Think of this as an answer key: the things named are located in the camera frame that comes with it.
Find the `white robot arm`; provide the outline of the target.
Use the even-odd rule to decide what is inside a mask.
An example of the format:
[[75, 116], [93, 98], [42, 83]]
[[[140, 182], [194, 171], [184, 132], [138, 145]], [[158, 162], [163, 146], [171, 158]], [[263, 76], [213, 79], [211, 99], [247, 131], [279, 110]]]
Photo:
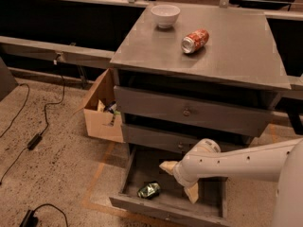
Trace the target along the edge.
[[222, 152], [211, 139], [198, 142], [180, 161], [160, 168], [173, 176], [191, 202], [202, 178], [248, 178], [277, 183], [271, 227], [303, 227], [303, 139]]

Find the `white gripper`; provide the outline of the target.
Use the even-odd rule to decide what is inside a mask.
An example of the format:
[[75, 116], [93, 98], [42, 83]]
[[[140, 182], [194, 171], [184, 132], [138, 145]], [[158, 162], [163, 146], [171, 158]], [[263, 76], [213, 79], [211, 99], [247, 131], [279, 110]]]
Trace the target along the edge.
[[189, 201], [195, 203], [199, 199], [197, 182], [198, 175], [202, 173], [200, 166], [205, 162], [203, 154], [220, 152], [220, 146], [215, 141], [206, 138], [199, 141], [181, 161], [164, 161], [159, 167], [169, 175], [173, 174], [176, 181], [184, 187]]

